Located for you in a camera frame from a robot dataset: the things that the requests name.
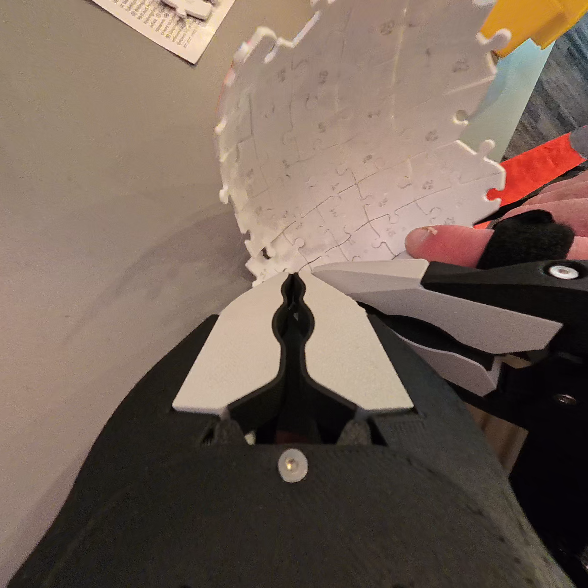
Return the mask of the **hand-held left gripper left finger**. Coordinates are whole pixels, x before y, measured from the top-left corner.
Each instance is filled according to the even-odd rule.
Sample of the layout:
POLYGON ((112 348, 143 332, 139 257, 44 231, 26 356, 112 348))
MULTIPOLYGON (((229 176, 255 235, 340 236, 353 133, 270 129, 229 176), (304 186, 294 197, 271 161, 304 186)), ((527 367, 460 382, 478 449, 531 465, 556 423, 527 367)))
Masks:
POLYGON ((274 318, 286 302, 283 288, 290 277, 278 273, 221 311, 173 400, 175 411, 225 419, 277 378, 282 345, 274 318))

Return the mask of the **light blue panel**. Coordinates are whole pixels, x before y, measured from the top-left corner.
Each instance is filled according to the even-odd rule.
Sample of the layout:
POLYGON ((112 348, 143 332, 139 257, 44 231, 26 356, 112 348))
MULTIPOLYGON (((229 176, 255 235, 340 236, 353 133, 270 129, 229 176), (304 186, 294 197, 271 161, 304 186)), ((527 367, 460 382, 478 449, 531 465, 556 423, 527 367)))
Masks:
POLYGON ((495 147, 487 157, 502 160, 554 45, 541 49, 533 40, 526 40, 498 60, 495 79, 462 132, 462 142, 477 150, 484 140, 493 140, 495 147))

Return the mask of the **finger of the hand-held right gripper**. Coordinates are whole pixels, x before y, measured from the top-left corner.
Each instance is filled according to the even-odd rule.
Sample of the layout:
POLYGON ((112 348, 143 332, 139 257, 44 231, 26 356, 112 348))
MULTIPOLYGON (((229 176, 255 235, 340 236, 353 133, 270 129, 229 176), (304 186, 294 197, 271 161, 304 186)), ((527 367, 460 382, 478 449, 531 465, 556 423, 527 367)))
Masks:
POLYGON ((468 393, 487 396, 498 386, 502 358, 458 342, 436 327, 392 327, 439 376, 468 393))
POLYGON ((563 327, 552 320, 427 290, 421 280, 428 268, 427 261, 402 259, 329 263, 312 273, 385 315, 422 320, 492 355, 543 349, 563 327))

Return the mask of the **yellow plastic object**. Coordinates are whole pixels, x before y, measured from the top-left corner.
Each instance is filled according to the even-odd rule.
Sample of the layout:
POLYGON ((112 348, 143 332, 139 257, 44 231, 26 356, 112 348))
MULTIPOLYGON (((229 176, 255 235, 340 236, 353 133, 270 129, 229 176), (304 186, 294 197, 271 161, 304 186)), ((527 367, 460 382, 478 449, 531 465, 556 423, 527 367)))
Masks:
POLYGON ((509 30, 508 44, 493 50, 498 57, 505 58, 527 40, 545 49, 586 13, 587 1, 496 1, 481 34, 490 39, 499 30, 509 30))

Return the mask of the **red cloth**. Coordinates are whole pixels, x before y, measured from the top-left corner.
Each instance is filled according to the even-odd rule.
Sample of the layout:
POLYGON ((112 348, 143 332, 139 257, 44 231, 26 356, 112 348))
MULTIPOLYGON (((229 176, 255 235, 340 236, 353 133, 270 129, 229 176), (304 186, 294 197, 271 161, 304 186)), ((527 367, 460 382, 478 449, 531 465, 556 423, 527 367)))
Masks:
POLYGON ((507 212, 522 206, 543 188, 572 178, 587 169, 587 126, 525 151, 502 164, 506 171, 503 190, 491 190, 500 208, 474 227, 486 229, 507 212))

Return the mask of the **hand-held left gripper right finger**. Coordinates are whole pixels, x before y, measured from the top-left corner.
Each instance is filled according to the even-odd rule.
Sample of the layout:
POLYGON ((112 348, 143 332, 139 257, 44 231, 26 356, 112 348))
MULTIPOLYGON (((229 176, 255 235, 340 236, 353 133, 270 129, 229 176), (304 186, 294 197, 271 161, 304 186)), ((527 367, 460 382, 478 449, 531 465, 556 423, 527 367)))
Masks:
POLYGON ((364 308, 311 273, 292 277, 300 342, 294 352, 315 420, 365 420, 414 404, 364 308))

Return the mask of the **person's right hand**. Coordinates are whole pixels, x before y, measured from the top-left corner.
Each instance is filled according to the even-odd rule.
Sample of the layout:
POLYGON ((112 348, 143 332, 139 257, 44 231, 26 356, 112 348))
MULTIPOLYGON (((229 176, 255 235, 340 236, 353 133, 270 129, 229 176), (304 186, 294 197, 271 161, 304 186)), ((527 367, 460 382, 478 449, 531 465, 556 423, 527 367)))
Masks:
MULTIPOLYGON (((544 188, 522 206, 507 212, 503 221, 544 210, 558 224, 574 233, 566 259, 587 259, 587 171, 544 188)), ((492 229, 474 229, 456 225, 417 228, 405 239, 405 248, 413 258, 475 268, 494 234, 492 229)))

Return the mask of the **printed paper sheet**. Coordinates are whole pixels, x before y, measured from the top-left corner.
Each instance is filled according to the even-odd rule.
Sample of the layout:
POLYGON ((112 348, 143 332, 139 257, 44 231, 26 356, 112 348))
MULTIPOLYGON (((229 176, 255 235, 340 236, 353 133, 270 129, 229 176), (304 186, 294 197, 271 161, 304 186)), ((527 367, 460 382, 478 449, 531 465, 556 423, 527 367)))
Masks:
POLYGON ((162 1, 94 1, 145 38, 191 65, 196 64, 234 1, 216 1, 207 21, 180 19, 162 1))

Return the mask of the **white puzzle piece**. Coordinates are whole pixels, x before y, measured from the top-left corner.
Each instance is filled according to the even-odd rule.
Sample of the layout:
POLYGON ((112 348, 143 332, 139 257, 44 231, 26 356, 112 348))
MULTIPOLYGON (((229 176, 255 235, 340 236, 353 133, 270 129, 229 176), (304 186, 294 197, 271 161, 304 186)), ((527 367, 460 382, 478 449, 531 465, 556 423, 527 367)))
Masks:
POLYGON ((212 8, 216 1, 162 1, 166 6, 175 11, 180 19, 187 17, 195 18, 199 21, 207 21, 212 13, 212 8))

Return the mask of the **white puzzle ball shell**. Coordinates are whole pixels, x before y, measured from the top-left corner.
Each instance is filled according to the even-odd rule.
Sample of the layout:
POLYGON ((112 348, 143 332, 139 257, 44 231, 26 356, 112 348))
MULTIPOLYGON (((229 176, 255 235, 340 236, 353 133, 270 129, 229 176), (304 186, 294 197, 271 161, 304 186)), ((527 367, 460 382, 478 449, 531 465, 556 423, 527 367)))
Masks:
POLYGON ((313 1, 292 40, 259 27, 215 128, 222 189, 257 286, 280 272, 402 259, 415 228, 500 207, 492 140, 460 138, 496 76, 495 1, 313 1))

